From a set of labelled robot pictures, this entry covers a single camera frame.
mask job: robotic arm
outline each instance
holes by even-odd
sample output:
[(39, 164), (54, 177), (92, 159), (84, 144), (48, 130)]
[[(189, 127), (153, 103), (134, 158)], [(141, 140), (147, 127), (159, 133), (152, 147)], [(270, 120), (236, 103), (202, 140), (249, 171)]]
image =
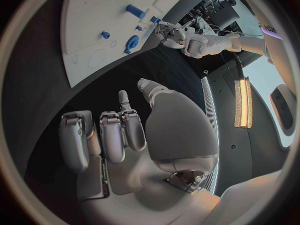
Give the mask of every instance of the robotic arm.
[(173, 49), (182, 49), (182, 52), (195, 59), (206, 55), (219, 54), (223, 50), (230, 52), (248, 52), (264, 55), (270, 63), (273, 63), (268, 53), (264, 39), (249, 36), (240, 36), (236, 33), (229, 33), (225, 36), (201, 35), (195, 33), (195, 28), (186, 27), (184, 30), (174, 24), (160, 21), (155, 34), (161, 43)]

